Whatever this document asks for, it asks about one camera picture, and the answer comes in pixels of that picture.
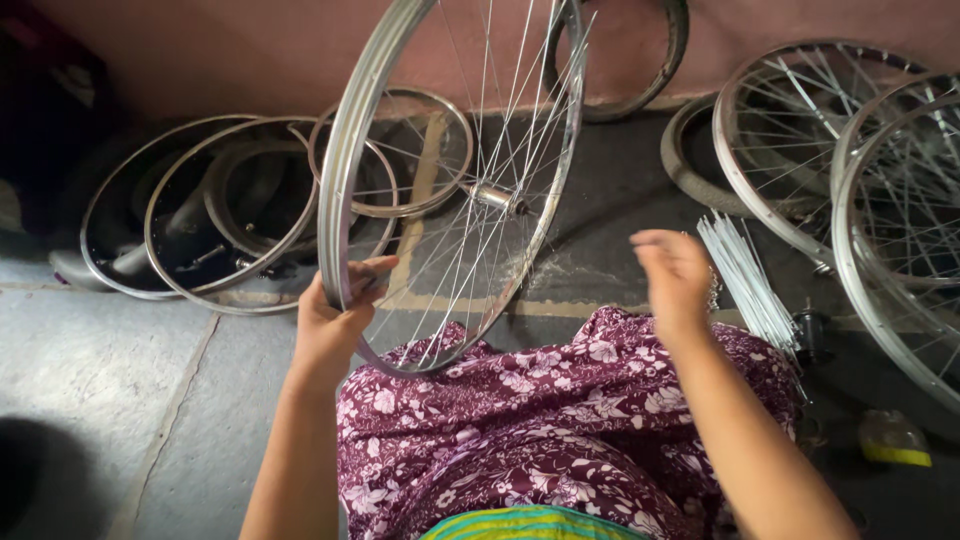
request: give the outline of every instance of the metal ring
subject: metal ring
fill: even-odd
[[[435,94],[429,90],[424,90],[420,88],[413,88],[411,86],[390,86],[384,90],[385,93],[389,94],[419,94],[424,95],[437,103],[444,106],[445,109],[449,110],[454,116],[457,117],[457,121],[460,122],[461,127],[464,130],[464,134],[467,140],[467,152],[464,156],[464,164],[460,167],[460,170],[457,172],[457,175],[454,176],[447,185],[445,185],[440,191],[437,191],[430,198],[420,201],[418,203],[410,203],[406,205],[394,205],[392,207],[381,207],[377,205],[365,205],[363,203],[358,203],[356,201],[351,201],[350,209],[356,213],[368,215],[370,217],[382,217],[382,218],[394,218],[394,217],[417,217],[426,214],[434,209],[439,208],[451,195],[456,191],[457,186],[462,187],[464,190],[469,190],[468,185],[463,185],[460,181],[467,173],[467,169],[470,166],[470,163],[473,160],[473,131],[470,128],[467,117],[464,116],[462,112],[452,102]],[[332,109],[336,110],[340,106],[340,103],[335,104]],[[313,127],[313,131],[310,132],[310,148],[312,150],[307,151],[307,158],[310,161],[310,170],[313,171],[313,174],[316,178],[321,177],[321,171],[317,167],[316,161],[316,145],[317,145],[317,136],[320,133],[320,123]]]
[[[93,255],[90,251],[89,238],[87,234],[88,227],[90,224],[90,217],[93,215],[93,211],[96,208],[97,202],[99,201],[101,195],[103,195],[104,190],[107,189],[107,186],[120,173],[120,171],[122,171],[127,165],[131,163],[131,161],[136,159],[140,154],[147,151],[147,149],[157,144],[164,138],[170,135],[177,134],[183,130],[187,130],[196,126],[201,126],[209,122],[216,122],[219,120],[233,120],[233,119],[255,120],[257,118],[260,118],[260,116],[257,116],[255,114],[223,114],[220,116],[210,116],[208,118],[202,118],[200,120],[194,120],[193,122],[188,122],[186,124],[183,124],[182,126],[177,126],[176,128],[163,133],[162,135],[154,138],[147,144],[141,146],[139,150],[132,153],[128,158],[126,158],[122,163],[120,163],[115,169],[113,169],[113,172],[110,173],[107,179],[104,180],[104,182],[97,189],[97,192],[93,195],[93,199],[90,200],[90,204],[87,205],[86,213],[84,214],[84,221],[80,228],[80,251],[81,251],[81,254],[83,254],[84,256],[84,261],[86,262],[86,265],[90,267],[90,271],[93,272],[93,274],[97,277],[97,279],[99,279],[101,282],[106,283],[107,285],[113,287],[114,289],[120,292],[129,294],[133,297],[140,298],[142,300],[175,300],[178,298],[182,298],[182,295],[180,295],[180,293],[177,292],[176,290],[150,291],[150,290],[138,289],[138,288],[124,285],[118,282],[117,280],[115,280],[114,278],[111,278],[106,273],[104,273],[100,269],[96,261],[93,260]],[[249,273],[250,272],[246,271],[245,269],[243,275],[247,276]],[[227,278],[217,280],[216,282],[208,283],[201,287],[196,287],[194,290],[197,292],[213,292],[215,290],[228,287],[229,286],[228,284],[223,283],[225,279]]]
[[[387,83],[391,69],[396,65],[404,44],[410,39],[414,31],[426,17],[427,13],[437,4],[436,0],[395,0],[381,17],[376,29],[367,42],[360,60],[357,62],[350,76],[344,92],[344,106],[333,122],[329,143],[324,153],[323,171],[320,176],[323,191],[318,209],[318,239],[320,246],[327,249],[319,250],[320,268],[324,282],[324,292],[330,305],[343,309],[351,305],[352,291],[348,275],[348,238],[347,216],[351,208],[353,183],[356,179],[358,158],[362,151],[362,143],[369,132],[376,111],[376,106]],[[578,7],[576,2],[571,6]],[[573,43],[582,43],[584,30],[580,20],[579,10],[567,19],[567,28],[572,36]],[[574,49],[583,51],[583,45]],[[583,104],[583,55],[571,55],[572,69],[577,75],[569,77],[570,87],[568,97],[571,102],[566,113],[566,130],[564,131],[564,151],[558,156],[557,171],[550,185],[550,191],[545,195],[546,203],[540,214],[537,229],[527,245],[529,253],[536,253],[549,229],[559,197],[563,191],[566,172],[571,163],[571,154],[579,133],[581,120],[581,105]],[[434,358],[434,362],[423,371],[406,370],[400,366],[389,364],[381,359],[370,346],[366,338],[361,337],[357,345],[357,354],[377,369],[392,376],[412,379],[425,377],[431,371],[445,367],[457,355],[478,340],[487,331],[503,309],[510,302],[523,277],[527,275],[533,265],[533,257],[524,258],[521,267],[507,281],[503,290],[497,295],[492,307],[481,318],[476,329],[468,329],[464,342],[457,351],[444,350],[444,357]]]
[[[818,242],[811,235],[799,231],[789,220],[783,217],[776,208],[770,205],[769,201],[750,183],[747,179],[747,173],[741,168],[727,139],[727,134],[733,133],[735,127],[733,122],[737,115],[733,113],[735,105],[734,99],[737,91],[740,89],[739,83],[746,77],[750,68],[755,65],[759,59],[766,58],[784,49],[806,48],[809,49],[809,51],[813,51],[817,50],[819,46],[846,47],[866,51],[870,53],[871,58],[876,57],[877,60],[902,69],[907,73],[925,71],[925,68],[914,62],[890,54],[885,50],[844,39],[803,40],[781,45],[768,53],[743,62],[724,85],[717,98],[716,108],[713,113],[713,144],[716,147],[717,158],[720,160],[720,165],[723,167],[724,172],[727,173],[733,189],[740,195],[743,202],[751,208],[754,215],[780,238],[808,257],[834,268],[836,261],[833,257],[832,250],[821,242]]]
[[[946,385],[933,370],[916,357],[914,351],[903,342],[895,331],[894,321],[883,312],[883,309],[877,306],[876,298],[864,286],[867,277],[863,276],[861,271],[865,268],[857,263],[858,252],[855,251],[852,238],[856,230],[852,221],[852,217],[856,213],[853,188],[866,168],[867,159],[873,156],[886,136],[902,127],[906,122],[928,114],[944,105],[960,105],[960,97],[938,100],[909,112],[897,121],[885,126],[870,142],[861,148],[861,152],[847,167],[843,181],[837,188],[837,199],[832,213],[833,223],[836,226],[832,231],[832,240],[837,259],[840,262],[837,267],[840,280],[847,290],[857,314],[863,319],[867,330],[907,377],[945,407],[955,413],[960,413],[960,393]],[[876,276],[871,274],[869,277],[878,279],[883,290],[892,295],[902,306],[912,308],[921,317],[922,324],[925,324],[932,331],[931,333],[948,331],[952,342],[960,343],[960,331],[957,328],[953,325],[943,324],[943,321],[936,314],[920,305],[916,298],[903,287],[901,282],[891,279],[889,273],[881,273]],[[939,329],[934,328],[935,325],[931,324],[934,321],[940,323]]]
[[[917,86],[922,86],[921,92],[917,92],[914,89]],[[876,98],[865,103],[860,111],[853,116],[853,119],[844,126],[844,130],[840,133],[840,138],[837,140],[837,146],[833,151],[833,159],[830,163],[830,185],[834,190],[834,199],[836,199],[838,195],[836,190],[844,180],[847,166],[850,163],[850,158],[853,153],[859,153],[863,147],[877,135],[870,134],[870,136],[865,136],[865,134],[861,133],[861,129],[868,119],[876,116],[876,112],[881,106],[888,103],[888,100],[895,99],[904,93],[910,93],[910,95],[918,101],[918,108],[945,96],[956,95],[958,89],[960,89],[960,82],[958,82],[958,74],[956,73],[921,74],[911,78],[901,86],[888,89]],[[910,111],[911,110],[907,109],[895,110],[894,114],[905,115]],[[856,148],[854,148],[855,142],[859,143],[859,146]],[[860,257],[861,262],[869,266],[870,273],[875,276],[890,274],[894,279],[909,286],[939,286],[960,282],[960,278],[930,278],[893,272],[879,261],[877,253],[862,234],[854,233],[853,241],[856,244],[857,255]]]
[[[226,135],[230,135],[232,133],[238,132],[243,129],[251,128],[254,126],[260,126],[263,124],[269,124],[274,122],[319,123],[317,121],[317,118],[312,116],[280,116],[276,118],[263,118],[259,120],[253,120],[252,122],[247,122],[245,124],[241,124],[239,126],[234,126],[227,130],[223,130],[214,136],[208,137],[206,140],[194,146],[189,151],[187,151],[182,157],[180,157],[180,159],[177,160],[177,162],[170,167],[170,170],[167,171],[167,174],[164,175],[163,179],[161,179],[160,183],[157,185],[156,190],[154,190],[154,196],[151,197],[150,205],[147,206],[146,220],[144,221],[144,239],[146,241],[145,243],[147,246],[147,254],[150,257],[150,263],[154,266],[154,269],[156,270],[160,278],[163,279],[168,285],[170,285],[171,288],[173,288],[175,291],[178,291],[179,294],[183,295],[184,298],[186,298],[187,300],[190,300],[191,302],[194,302],[204,307],[208,307],[215,311],[229,313],[232,315],[243,315],[243,316],[264,316],[264,315],[276,315],[280,313],[286,313],[286,312],[296,310],[298,305],[300,304],[300,299],[297,299],[296,301],[290,302],[287,304],[282,304],[278,306],[269,306],[269,307],[232,307],[232,306],[223,306],[214,302],[210,302],[207,299],[202,298],[194,294],[190,290],[187,290],[186,288],[180,286],[176,282],[176,280],[174,280],[173,277],[170,276],[170,274],[166,271],[166,269],[163,268],[163,265],[160,263],[159,257],[157,256],[157,253],[156,253],[156,245],[153,238],[153,230],[152,230],[153,219],[152,218],[154,215],[154,211],[156,209],[156,203],[160,197],[160,192],[162,191],[163,187],[166,186],[167,182],[169,182],[173,174],[177,172],[177,169],[180,168],[181,165],[183,165],[187,160],[189,160],[191,157],[193,157],[198,152],[200,152],[205,146],[221,139]],[[252,262],[249,266],[241,269],[240,271],[236,272],[232,276],[228,277],[229,284],[225,286],[230,286],[237,282],[240,282],[242,277],[246,277],[248,274],[256,273],[266,268],[268,265],[272,264],[275,260],[280,258],[280,256],[282,256],[283,253],[291,245],[293,245],[294,242],[297,241],[297,239],[306,229],[309,223],[310,217],[312,217],[313,213],[317,209],[318,182],[316,182],[316,179],[314,180],[315,181],[311,183],[309,200],[306,206],[304,207],[303,212],[300,214],[300,218],[298,218],[297,222],[290,229],[290,231],[287,232],[287,234],[283,236],[283,238],[281,238],[277,242],[277,244],[273,248],[271,248],[270,251],[264,254],[263,257],[258,258],[257,260]],[[394,189],[394,197],[395,197],[395,200],[398,197],[396,189]],[[392,219],[386,228],[384,237],[381,238],[376,248],[374,248],[374,251],[381,250],[381,253],[382,253],[382,249],[385,248],[386,245],[389,243],[388,238],[391,235],[395,224],[396,224],[396,220]]]
[[[204,179],[204,205],[217,231],[238,250],[252,257],[263,257],[276,245],[276,240],[244,231],[237,225],[227,207],[227,191],[230,174],[244,160],[275,152],[305,152],[303,144],[296,140],[254,141],[244,143],[233,152],[224,152],[206,169]],[[301,240],[290,247],[289,252],[313,249],[316,241]]]

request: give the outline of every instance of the person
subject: person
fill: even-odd
[[[315,279],[240,538],[333,538],[338,499],[350,538],[368,540],[720,538],[734,523],[743,538],[857,538],[791,440],[782,354],[708,323],[703,246],[670,231],[631,241],[652,315],[603,307],[570,343],[521,353],[478,342],[429,379],[362,366],[339,398],[385,291],[341,313]],[[351,276],[361,290],[395,265]],[[448,324],[442,340],[463,332]]]

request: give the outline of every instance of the left hand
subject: left hand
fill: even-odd
[[[396,256],[351,261],[348,269],[354,290],[353,306],[343,312],[327,303],[320,272],[317,272],[300,295],[297,348],[290,366],[290,376],[301,387],[333,390],[347,375],[357,340],[373,319],[373,302],[387,292],[386,285],[365,287],[398,262]]]

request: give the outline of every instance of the hand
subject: hand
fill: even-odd
[[[678,351],[689,343],[709,342],[711,276],[703,244],[683,233],[660,230],[640,231],[630,241],[650,281],[650,308],[663,346]]]
[[[389,272],[399,259],[395,256],[370,258],[348,264],[353,288],[353,306],[341,312],[330,306],[324,294],[320,272],[300,295],[297,316],[297,348],[288,380],[298,388],[333,390],[347,375],[357,340],[373,319],[373,302],[387,292],[386,285],[367,286]]]

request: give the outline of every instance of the green striped fabric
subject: green striped fabric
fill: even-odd
[[[420,540],[650,540],[634,530],[560,506],[477,510],[446,518]]]

